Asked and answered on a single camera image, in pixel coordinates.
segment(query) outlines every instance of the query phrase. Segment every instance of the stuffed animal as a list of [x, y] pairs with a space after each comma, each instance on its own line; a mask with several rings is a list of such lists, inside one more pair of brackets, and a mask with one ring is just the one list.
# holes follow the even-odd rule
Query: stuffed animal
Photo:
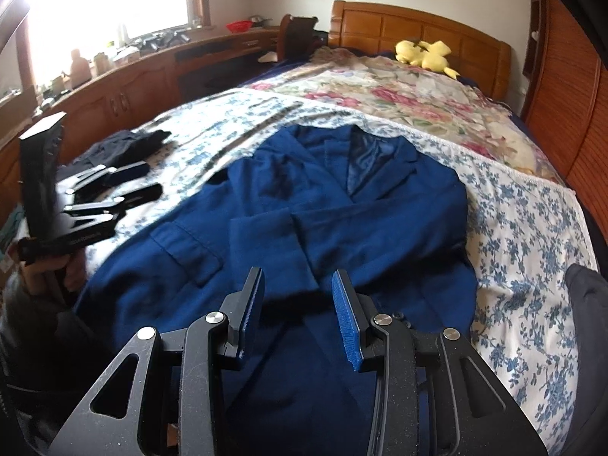
[[449, 68], [445, 58], [452, 50], [443, 41], [433, 44], [419, 41], [415, 45], [412, 41], [401, 41], [395, 47], [396, 59], [401, 63], [409, 63], [415, 67], [422, 67], [435, 72], [443, 72], [456, 80], [460, 75], [456, 70]]

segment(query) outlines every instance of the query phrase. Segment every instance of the blue flower pattern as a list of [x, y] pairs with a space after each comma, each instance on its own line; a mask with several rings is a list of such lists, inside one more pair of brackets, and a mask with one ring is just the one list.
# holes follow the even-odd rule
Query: blue flower pattern
[[469, 199], [467, 252], [479, 281], [472, 343], [556, 455], [568, 434], [578, 379], [578, 349], [564, 274], [597, 265], [574, 192], [522, 174], [452, 142], [354, 109], [253, 89], [233, 89], [160, 115], [144, 130], [170, 130], [144, 179], [159, 201], [135, 208], [115, 237], [87, 250], [94, 272], [122, 242], [196, 193], [215, 172], [251, 155], [281, 127], [357, 124], [379, 136], [405, 136], [453, 168]]

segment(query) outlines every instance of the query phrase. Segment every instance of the bed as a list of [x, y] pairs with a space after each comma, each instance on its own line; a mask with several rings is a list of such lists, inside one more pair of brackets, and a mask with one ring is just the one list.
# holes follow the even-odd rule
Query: bed
[[[442, 39], [451, 64], [479, 89], [382, 56], [401, 39]], [[160, 182], [165, 192], [129, 212], [111, 240], [89, 247], [93, 273], [122, 242], [188, 198], [214, 173], [291, 124], [356, 124], [405, 136], [453, 168], [469, 198], [467, 252], [479, 289], [472, 342], [551, 454], [564, 445], [576, 398], [578, 350], [564, 284], [569, 265], [597, 269], [583, 212], [542, 151], [493, 101], [503, 98], [510, 48], [457, 22], [370, 3], [334, 4], [330, 44], [302, 65], [194, 101], [141, 127], [173, 134], [153, 167], [108, 195]], [[0, 182], [18, 176], [2, 153]]]

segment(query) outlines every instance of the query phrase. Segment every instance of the window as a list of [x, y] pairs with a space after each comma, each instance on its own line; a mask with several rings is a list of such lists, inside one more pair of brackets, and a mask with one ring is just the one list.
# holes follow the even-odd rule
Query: window
[[188, 0], [28, 0], [30, 54], [38, 84], [69, 72], [71, 50], [92, 59], [124, 26], [129, 38], [188, 23]]

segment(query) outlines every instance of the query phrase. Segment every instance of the metal screw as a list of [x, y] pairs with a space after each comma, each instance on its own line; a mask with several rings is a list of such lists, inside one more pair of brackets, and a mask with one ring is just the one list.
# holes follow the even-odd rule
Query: metal screw
[[209, 312], [205, 317], [205, 320], [209, 324], [219, 324], [224, 320], [224, 314], [222, 312]]
[[450, 341], [456, 341], [457, 339], [460, 339], [460, 333], [458, 332], [458, 329], [447, 328], [443, 330], [443, 337]]
[[393, 318], [386, 313], [379, 313], [374, 317], [374, 322], [379, 326], [388, 326], [391, 322], [393, 322]]
[[138, 338], [146, 341], [147, 339], [152, 339], [155, 334], [156, 334], [156, 331], [154, 330], [154, 328], [151, 328], [151, 327], [141, 328], [138, 331]]

